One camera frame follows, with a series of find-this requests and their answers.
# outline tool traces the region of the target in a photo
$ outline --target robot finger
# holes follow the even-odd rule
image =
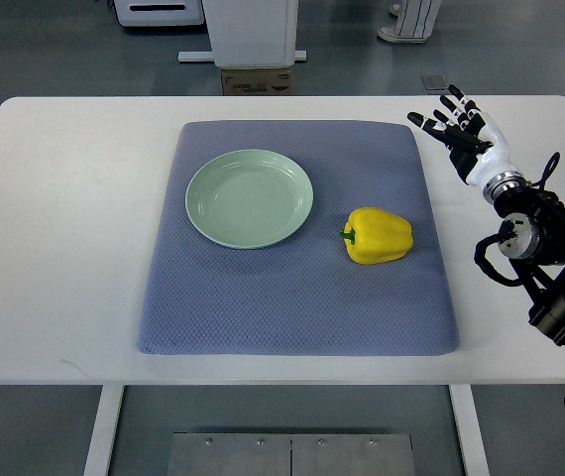
[[[452,113],[452,116],[459,124],[470,120],[461,106],[457,106],[448,96],[440,96],[439,100],[441,101],[441,104],[443,104]]]
[[[476,154],[484,152],[489,147],[471,134],[463,132],[457,125],[448,125],[440,121],[428,119],[418,112],[410,112],[407,117],[415,126],[427,132],[437,141],[445,144],[450,150],[458,148]]]
[[[449,99],[447,99],[445,102],[449,102],[451,105],[454,105],[454,104],[452,104],[452,102]],[[466,126],[470,122],[470,119],[468,119],[467,114],[465,114],[459,108],[455,108],[453,116],[454,116],[454,121],[451,120],[451,119],[448,119],[448,117],[445,114],[443,114],[441,111],[439,111],[437,109],[434,110],[434,117],[436,117],[439,121],[445,122],[446,124],[452,124],[452,125],[458,123],[459,127],[462,130],[465,130]]]
[[[463,91],[461,89],[459,89],[457,86],[455,86],[454,84],[450,84],[448,86],[448,90],[450,91],[450,93],[457,98],[457,100],[459,101],[459,104],[461,104],[461,106],[463,107],[463,109],[465,110],[466,114],[468,115],[468,117],[470,119],[472,119],[474,117],[475,114],[477,114],[481,109],[479,109],[479,107],[477,106],[476,102],[474,102],[472,99],[470,99],[468,96],[466,96]]]

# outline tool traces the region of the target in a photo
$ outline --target person's leg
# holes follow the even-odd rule
[[[394,27],[382,27],[378,36],[392,43],[423,43],[432,34],[441,0],[405,0]]]

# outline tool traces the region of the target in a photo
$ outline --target light green ceramic plate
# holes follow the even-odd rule
[[[305,171],[276,152],[234,151],[208,162],[185,192],[192,224],[230,248],[262,248],[289,236],[313,204]]]

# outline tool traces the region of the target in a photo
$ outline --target blue placemat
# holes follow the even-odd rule
[[[267,149],[313,184],[304,224],[257,250],[217,245],[189,222],[194,173],[239,149]],[[406,218],[414,246],[362,266],[338,231],[355,208]],[[419,154],[410,130],[363,121],[185,125],[172,163],[138,346],[159,354],[438,355],[458,334]]]

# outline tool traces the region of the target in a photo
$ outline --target plate rim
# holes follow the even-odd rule
[[[220,240],[218,238],[210,236],[209,233],[206,233],[203,230],[201,230],[201,228],[197,225],[196,220],[193,219],[193,217],[192,217],[193,213],[191,213],[190,207],[188,206],[188,198],[190,197],[190,191],[192,189],[192,184],[195,182],[196,178],[200,177],[200,174],[206,168],[210,167],[211,164],[213,164],[217,161],[220,161],[222,159],[226,159],[228,156],[238,155],[238,154],[241,154],[241,153],[266,153],[270,156],[271,155],[275,156],[277,159],[282,159],[282,160],[284,160],[288,163],[291,163],[297,168],[297,171],[302,174],[302,180],[305,180],[306,184],[308,184],[308,188],[307,188],[308,193],[303,196],[303,207],[302,207],[303,209],[306,208],[306,211],[303,212],[303,216],[302,216],[301,220],[299,221],[297,226],[295,226],[291,231],[289,231],[288,233],[285,233],[283,236],[281,236],[280,238],[277,238],[275,241],[268,241],[267,243],[251,244],[251,245],[240,245],[240,244],[235,244],[235,243],[227,243],[223,240]],[[203,166],[201,166],[199,169],[197,169],[197,171],[190,178],[190,181],[188,182],[188,185],[185,189],[184,205],[185,205],[185,212],[186,212],[186,215],[188,217],[188,220],[190,221],[192,226],[194,226],[194,228],[202,236],[204,236],[208,240],[212,241],[213,243],[224,246],[226,248],[251,250],[251,249],[266,248],[268,246],[275,245],[277,243],[280,243],[282,240],[288,238],[293,233],[295,233],[304,224],[304,222],[308,218],[308,216],[311,212],[311,209],[313,208],[313,198],[314,198],[313,183],[311,182],[311,179],[309,178],[309,175],[306,172],[306,170],[298,162],[296,162],[294,159],[292,159],[292,158],[290,158],[290,157],[288,157],[284,154],[281,154],[279,152],[270,151],[268,149],[238,149],[238,150],[235,150],[235,151],[229,151],[229,152],[226,152],[224,154],[221,154],[221,155],[209,160],[208,162],[203,164]]]

